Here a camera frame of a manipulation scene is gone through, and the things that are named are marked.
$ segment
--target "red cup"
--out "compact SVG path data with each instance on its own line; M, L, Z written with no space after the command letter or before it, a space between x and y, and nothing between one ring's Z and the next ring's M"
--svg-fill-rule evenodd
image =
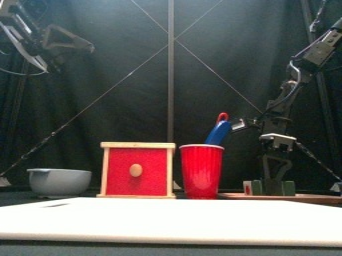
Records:
M188 144L179 147L186 196L216 199L222 172L223 147Z

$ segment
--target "white table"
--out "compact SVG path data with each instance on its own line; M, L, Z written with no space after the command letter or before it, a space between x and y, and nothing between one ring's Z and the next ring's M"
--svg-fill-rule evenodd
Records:
M51 241L342 248L342 208L287 201L74 198L1 207L0 216L0 239L13 247Z

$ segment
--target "red drawer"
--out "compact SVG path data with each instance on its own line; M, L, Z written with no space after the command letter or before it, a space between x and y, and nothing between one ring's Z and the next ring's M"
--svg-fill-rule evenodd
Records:
M174 197L174 143L103 142L100 197Z

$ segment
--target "black curtain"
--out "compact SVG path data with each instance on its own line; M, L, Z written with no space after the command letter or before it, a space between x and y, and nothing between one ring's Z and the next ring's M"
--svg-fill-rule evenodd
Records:
M339 3L331 0L335 7L327 10L337 18ZM315 12L319 1L310 4ZM323 20L326 27L335 22L333 17ZM8 178L21 185L28 182L27 168L87 169L99 187L100 142L167 141L168 1L51 1L41 18L41 24L48 23L86 38L96 50L66 56L60 72L27 79L12 143L5 145L7 163L67 127ZM231 118L258 117L278 97L290 58L309 45L301 1L175 0L175 37L174 142L180 146L204 142L220 112ZM329 74L338 128L341 70ZM315 81L303 88L291 117L289 134L333 166ZM220 188L242 189L243 180L261 176L258 130L231 134L223 147ZM315 161L298 149L291 160L285 179L294 180L299 190L327 190L335 180ZM182 185L179 150L174 178Z

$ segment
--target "cable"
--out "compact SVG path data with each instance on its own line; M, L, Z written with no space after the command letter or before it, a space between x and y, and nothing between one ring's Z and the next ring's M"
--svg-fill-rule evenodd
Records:
M17 72L9 71L9 70L3 69L3 68L0 68L0 71L9 74L9 75L15 75L15 76L40 76L40 75L48 73L47 71L43 71L40 73L24 74L24 73L17 73Z

